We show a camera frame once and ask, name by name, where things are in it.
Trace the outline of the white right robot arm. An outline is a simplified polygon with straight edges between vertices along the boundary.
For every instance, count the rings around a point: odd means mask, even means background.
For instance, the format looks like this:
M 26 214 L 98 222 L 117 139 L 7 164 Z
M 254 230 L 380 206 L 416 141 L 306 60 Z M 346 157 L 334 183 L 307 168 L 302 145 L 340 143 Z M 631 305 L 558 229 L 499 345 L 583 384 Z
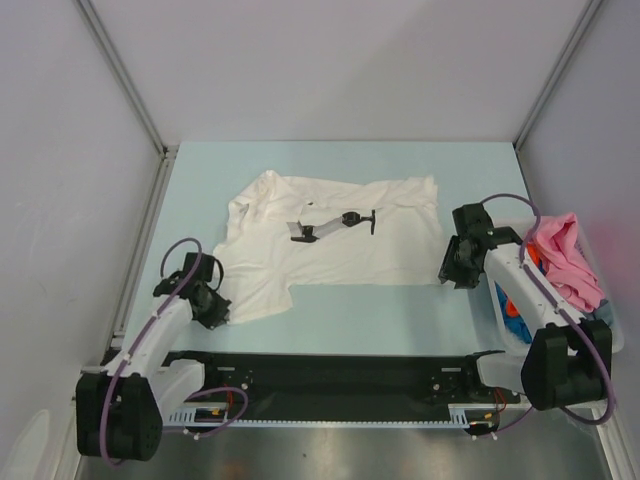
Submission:
M 529 255 L 529 235 L 497 226 L 483 202 L 452 212 L 455 233 L 438 273 L 441 282 L 473 289 L 480 278 L 500 286 L 527 326 L 532 341 L 520 354 L 492 351 L 476 357 L 461 388 L 484 401 L 497 387 L 525 395 L 539 411 L 604 400 L 606 422 L 616 405 L 611 380 L 613 333 L 602 320 L 589 321 L 560 295 Z

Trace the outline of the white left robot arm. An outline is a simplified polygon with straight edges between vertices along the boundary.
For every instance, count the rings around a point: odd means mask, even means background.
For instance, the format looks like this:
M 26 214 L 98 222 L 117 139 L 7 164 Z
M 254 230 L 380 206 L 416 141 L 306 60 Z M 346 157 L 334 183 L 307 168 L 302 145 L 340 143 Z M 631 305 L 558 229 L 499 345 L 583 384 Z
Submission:
M 147 461 L 158 449 L 165 421 L 191 394 L 207 400 L 221 376 L 196 360 L 163 365 L 183 329 L 193 322 L 212 330 L 227 322 L 230 301 L 218 292 L 222 263 L 190 252 L 181 269 L 152 291 L 150 317 L 134 340 L 97 373 L 76 384 L 76 446 L 83 456 L 110 464 Z

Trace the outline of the white t shirt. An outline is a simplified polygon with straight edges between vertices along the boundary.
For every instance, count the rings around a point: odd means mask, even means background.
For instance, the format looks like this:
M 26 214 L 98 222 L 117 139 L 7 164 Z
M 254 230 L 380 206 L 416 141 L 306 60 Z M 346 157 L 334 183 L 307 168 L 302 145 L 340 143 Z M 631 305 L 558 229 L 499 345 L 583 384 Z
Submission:
M 262 173 L 214 249 L 232 324 L 283 313 L 301 285 L 431 285 L 445 239 L 431 176 L 360 185 Z

